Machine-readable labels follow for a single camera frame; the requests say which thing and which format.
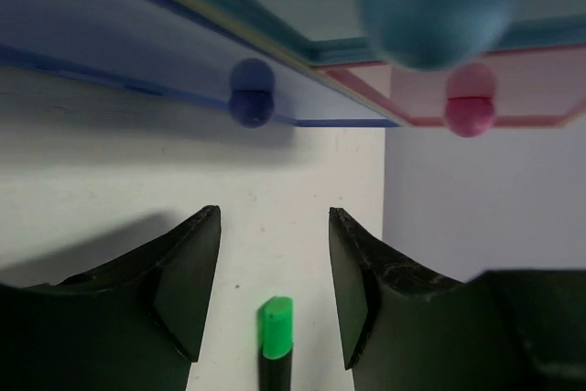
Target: white tabletop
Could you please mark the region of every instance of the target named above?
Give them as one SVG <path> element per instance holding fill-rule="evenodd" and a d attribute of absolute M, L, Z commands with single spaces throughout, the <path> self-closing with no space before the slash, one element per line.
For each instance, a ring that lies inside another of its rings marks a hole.
<path fill-rule="evenodd" d="M 58 282 L 218 204 L 222 245 L 188 389 L 257 389 L 255 310 L 277 294 L 295 300 L 293 390 L 353 389 L 328 209 L 380 236 L 382 130 L 245 131 L 225 114 L 12 69 L 0 85 L 0 279 Z"/>

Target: green tip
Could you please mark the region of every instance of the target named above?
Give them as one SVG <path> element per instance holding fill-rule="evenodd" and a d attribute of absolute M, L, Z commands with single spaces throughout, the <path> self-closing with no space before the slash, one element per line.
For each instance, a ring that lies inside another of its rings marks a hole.
<path fill-rule="evenodd" d="M 273 297 L 259 310 L 263 356 L 276 360 L 293 348 L 293 299 Z"/>

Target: pink knob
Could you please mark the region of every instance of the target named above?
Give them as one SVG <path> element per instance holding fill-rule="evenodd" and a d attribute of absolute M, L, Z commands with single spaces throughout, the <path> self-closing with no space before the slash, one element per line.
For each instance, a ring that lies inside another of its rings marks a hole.
<path fill-rule="evenodd" d="M 445 125 L 462 137 L 486 132 L 494 125 L 495 92 L 496 77 L 489 67 L 473 63 L 457 69 L 446 85 Z"/>

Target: light blue sphere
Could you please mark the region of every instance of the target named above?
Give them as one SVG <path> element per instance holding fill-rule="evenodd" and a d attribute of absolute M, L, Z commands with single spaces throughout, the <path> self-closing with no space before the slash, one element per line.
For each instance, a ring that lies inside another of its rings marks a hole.
<path fill-rule="evenodd" d="M 505 32 L 516 0 L 361 0 L 374 49 L 401 66 L 447 69 L 489 50 Z"/>

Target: teal frame edge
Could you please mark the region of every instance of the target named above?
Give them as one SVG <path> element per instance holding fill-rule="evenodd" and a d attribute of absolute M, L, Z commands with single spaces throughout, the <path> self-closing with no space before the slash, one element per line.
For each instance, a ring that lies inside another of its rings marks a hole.
<path fill-rule="evenodd" d="M 382 60 L 366 38 L 313 41 L 255 0 L 201 0 L 260 33 L 310 66 Z M 586 43 L 586 14 L 515 22 L 492 51 L 540 49 Z"/>

